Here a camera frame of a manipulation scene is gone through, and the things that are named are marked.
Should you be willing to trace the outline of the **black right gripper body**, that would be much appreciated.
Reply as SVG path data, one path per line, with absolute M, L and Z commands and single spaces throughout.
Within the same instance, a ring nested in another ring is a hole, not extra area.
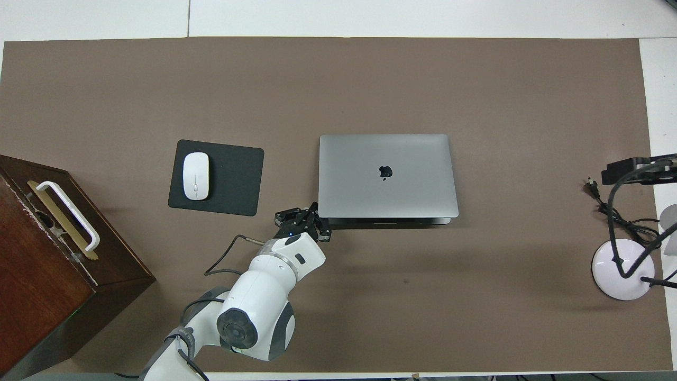
M 676 166 L 675 166 L 675 160 L 676 160 L 676 154 L 668 154 L 668 155 L 657 155 L 653 157 L 642 157 L 640 158 L 639 164 L 637 164 L 637 168 L 640 169 L 641 167 L 646 167 L 650 166 L 652 164 L 655 164 L 656 161 L 662 161 L 662 160 L 670 160 L 670 164 L 668 166 L 663 166 L 663 167 L 653 167 L 652 169 L 643 172 L 642 174 L 638 175 L 637 179 L 640 184 L 671 184 L 671 183 L 676 183 Z

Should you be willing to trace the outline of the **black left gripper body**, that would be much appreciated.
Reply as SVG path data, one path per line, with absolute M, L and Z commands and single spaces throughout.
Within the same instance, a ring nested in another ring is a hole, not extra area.
M 274 239 L 285 239 L 300 235 L 307 232 L 315 242 L 323 241 L 323 227 L 319 220 L 311 223 L 308 221 L 296 222 L 295 220 L 288 220 L 282 222 L 279 226 L 278 232 L 273 236 Z

